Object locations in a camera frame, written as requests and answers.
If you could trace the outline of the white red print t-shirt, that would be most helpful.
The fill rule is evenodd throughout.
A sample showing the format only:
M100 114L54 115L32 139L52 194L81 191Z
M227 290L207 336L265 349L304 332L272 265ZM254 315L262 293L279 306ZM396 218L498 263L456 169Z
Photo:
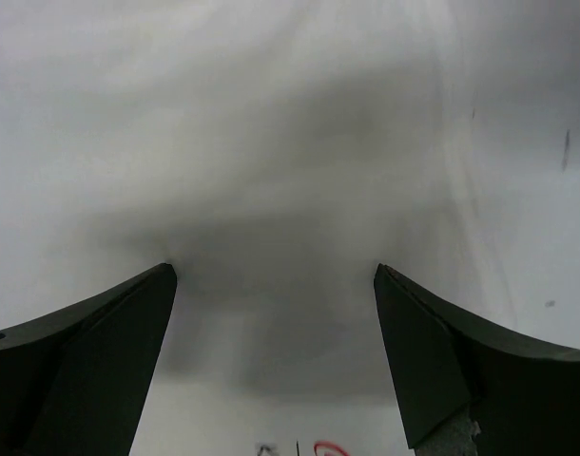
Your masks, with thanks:
M405 455L386 264L580 349L580 1L0 1L0 330L161 262L135 455Z

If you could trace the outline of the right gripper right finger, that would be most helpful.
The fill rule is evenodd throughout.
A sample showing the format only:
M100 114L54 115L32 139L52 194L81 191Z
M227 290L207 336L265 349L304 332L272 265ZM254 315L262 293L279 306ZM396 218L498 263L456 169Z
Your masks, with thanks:
M386 265L377 314L417 455L580 455L580 350L509 330Z

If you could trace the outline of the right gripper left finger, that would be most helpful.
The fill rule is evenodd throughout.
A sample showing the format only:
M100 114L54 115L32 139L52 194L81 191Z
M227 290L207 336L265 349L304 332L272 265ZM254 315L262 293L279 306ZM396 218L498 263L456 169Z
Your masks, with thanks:
M176 289L162 263L0 330L0 455L127 455Z

